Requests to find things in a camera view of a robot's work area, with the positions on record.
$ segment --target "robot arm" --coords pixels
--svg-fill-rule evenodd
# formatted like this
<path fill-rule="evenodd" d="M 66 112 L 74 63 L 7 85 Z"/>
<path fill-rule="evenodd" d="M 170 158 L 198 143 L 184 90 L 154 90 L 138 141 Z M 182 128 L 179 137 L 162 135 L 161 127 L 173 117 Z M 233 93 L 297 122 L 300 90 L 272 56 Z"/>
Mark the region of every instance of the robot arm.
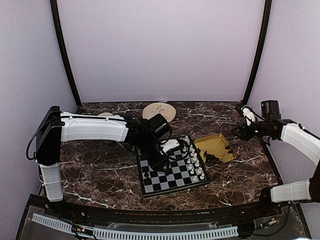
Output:
<path fill-rule="evenodd" d="M 147 120 L 134 116 L 78 115 L 61 112 L 58 106 L 51 107 L 38 128 L 34 154 L 41 169 L 48 200 L 58 202 L 64 198 L 59 171 L 61 142 L 124 142 L 137 147 L 140 154 L 147 156 L 153 169 L 160 169 L 169 161 L 166 152 L 180 145 L 175 139 L 169 139 L 164 144 L 159 141 L 169 131 L 171 128 L 161 114 Z"/>
<path fill-rule="evenodd" d="M 261 107 L 263 121 L 252 120 L 248 124 L 248 110 L 254 112 L 248 106 L 240 104 L 237 110 L 246 117 L 247 122 L 237 126 L 232 132 L 245 141 L 254 136 L 269 136 L 273 140 L 283 141 L 307 156 L 315 164 L 316 170 L 310 179 L 263 189 L 260 201 L 267 199 L 272 203 L 281 203 L 307 200 L 320 203 L 320 139 L 300 124 L 290 119 L 281 119 L 278 101 L 264 101 Z"/>

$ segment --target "marble tabletop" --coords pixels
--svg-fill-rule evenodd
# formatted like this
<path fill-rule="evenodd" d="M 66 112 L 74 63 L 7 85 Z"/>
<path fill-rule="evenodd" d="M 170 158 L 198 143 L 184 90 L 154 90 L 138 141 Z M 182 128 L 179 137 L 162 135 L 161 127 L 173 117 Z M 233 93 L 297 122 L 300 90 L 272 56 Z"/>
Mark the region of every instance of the marble tabletop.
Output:
<path fill-rule="evenodd" d="M 141 116 L 149 102 L 84 103 L 78 114 Z M 142 197 L 136 157 L 119 143 L 106 140 L 65 142 L 60 173 L 67 202 L 122 210 L 181 211 L 252 203 L 277 178 L 257 138 L 249 142 L 230 130 L 243 119 L 235 102 L 170 102 L 176 117 L 172 137 L 198 139 L 223 133 L 237 159 L 207 169 L 210 184 L 154 197 Z"/>

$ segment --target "black frame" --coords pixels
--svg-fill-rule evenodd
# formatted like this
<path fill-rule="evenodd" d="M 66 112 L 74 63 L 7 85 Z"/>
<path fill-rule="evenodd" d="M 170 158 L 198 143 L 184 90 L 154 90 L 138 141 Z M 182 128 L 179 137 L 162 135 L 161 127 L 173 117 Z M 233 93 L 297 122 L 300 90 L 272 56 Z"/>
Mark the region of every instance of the black frame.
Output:
<path fill-rule="evenodd" d="M 24 212 L 17 231 L 16 240 L 19 240 L 25 224 L 30 206 L 44 209 L 44 214 L 52 216 L 50 209 L 46 207 L 48 200 L 44 197 L 31 194 L 24 208 Z M 187 211 L 139 211 L 139 210 L 120 210 L 109 209 L 94 206 L 85 206 L 75 203 L 66 203 L 76 216 L 75 224 L 85 226 L 105 226 L 108 223 L 128 223 L 143 225 L 180 225 L 180 224 L 200 224 L 215 223 L 220 226 L 232 225 L 238 227 L 246 227 L 252 224 L 255 219 L 261 218 L 254 211 L 255 202 L 237 206 L 226 206 L 218 208 L 210 208 L 204 210 L 187 210 Z M 300 206 L 296 205 L 299 217 L 304 227 L 307 238 L 311 238 L 310 232 Z"/>
<path fill-rule="evenodd" d="M 60 48 L 60 54 L 62 57 L 64 70 L 65 70 L 66 76 L 68 78 L 68 82 L 69 82 L 76 106 L 79 108 L 81 106 L 82 102 L 81 102 L 81 99 L 79 96 L 79 92 L 77 89 L 77 85 L 76 85 L 74 75 L 71 70 L 71 65 L 69 62 L 68 54 L 67 54 L 66 44 L 65 44 L 64 35 L 62 32 L 60 17 L 59 17 L 59 9 L 58 9 L 57 0 L 50 0 L 50 4 L 51 4 L 51 12 L 52 12 L 52 18 L 53 18 L 56 39 L 58 41 L 58 45 Z"/>
<path fill-rule="evenodd" d="M 272 4 L 272 0 L 265 0 L 264 2 L 264 10 L 263 10 L 263 17 L 262 17 L 258 45 L 256 47 L 256 52 L 255 52 L 248 84 L 246 86 L 243 100 L 241 101 L 243 104 L 248 103 L 252 89 L 255 84 L 255 80 L 256 80 L 256 76 L 259 69 L 259 64 L 260 64 L 262 52 L 264 50 L 266 36 L 267 36 L 267 30 L 268 30 L 268 24 L 269 24 L 270 12 L 271 12 L 271 4 Z"/>

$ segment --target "white disc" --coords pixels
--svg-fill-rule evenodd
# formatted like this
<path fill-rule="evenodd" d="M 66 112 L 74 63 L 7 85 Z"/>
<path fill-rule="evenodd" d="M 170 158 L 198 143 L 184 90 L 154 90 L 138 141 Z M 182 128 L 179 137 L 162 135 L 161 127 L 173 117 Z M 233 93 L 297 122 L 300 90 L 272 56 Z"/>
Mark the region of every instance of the white disc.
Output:
<path fill-rule="evenodd" d="M 161 114 L 168 123 L 170 123 L 176 116 L 176 109 L 164 102 L 151 103 L 143 109 L 142 117 L 144 119 L 151 119 L 157 114 Z"/>

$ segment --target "lavender wall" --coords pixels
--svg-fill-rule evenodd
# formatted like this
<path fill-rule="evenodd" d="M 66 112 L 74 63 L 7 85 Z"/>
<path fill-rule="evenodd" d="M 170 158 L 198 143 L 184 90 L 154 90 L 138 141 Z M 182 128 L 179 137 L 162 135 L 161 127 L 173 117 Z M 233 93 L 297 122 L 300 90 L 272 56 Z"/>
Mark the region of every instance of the lavender wall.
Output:
<path fill-rule="evenodd" d="M 264 0 L 59 0 L 83 102 L 239 101 Z"/>
<path fill-rule="evenodd" d="M 27 143 L 50 106 L 76 110 L 50 1 L 0 1 L 0 73 L 0 238 L 13 240 L 29 194 L 40 186 Z"/>
<path fill-rule="evenodd" d="M 283 118 L 320 136 L 320 1 L 275 0 L 265 47 L 249 103 L 279 101 Z M 315 166 L 293 147 L 270 148 L 285 183 L 312 177 Z M 320 203 L 302 206 L 311 235 L 320 239 Z"/>

